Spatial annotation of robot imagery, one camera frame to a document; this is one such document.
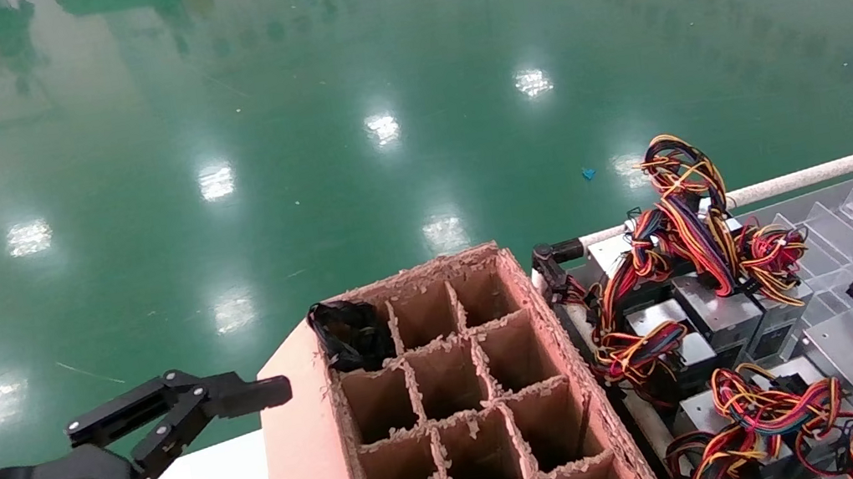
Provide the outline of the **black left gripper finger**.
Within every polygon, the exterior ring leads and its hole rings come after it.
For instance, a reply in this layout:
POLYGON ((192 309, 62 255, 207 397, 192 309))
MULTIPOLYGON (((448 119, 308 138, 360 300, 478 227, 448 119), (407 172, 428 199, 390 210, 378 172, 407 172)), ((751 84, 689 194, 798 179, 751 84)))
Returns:
POLYGON ((157 479, 217 418, 258 414, 292 397, 287 376, 248 382, 234 372, 201 377, 176 369, 80 415, 66 433, 72 447, 103 447, 152 424, 130 460, 141 478, 157 479))

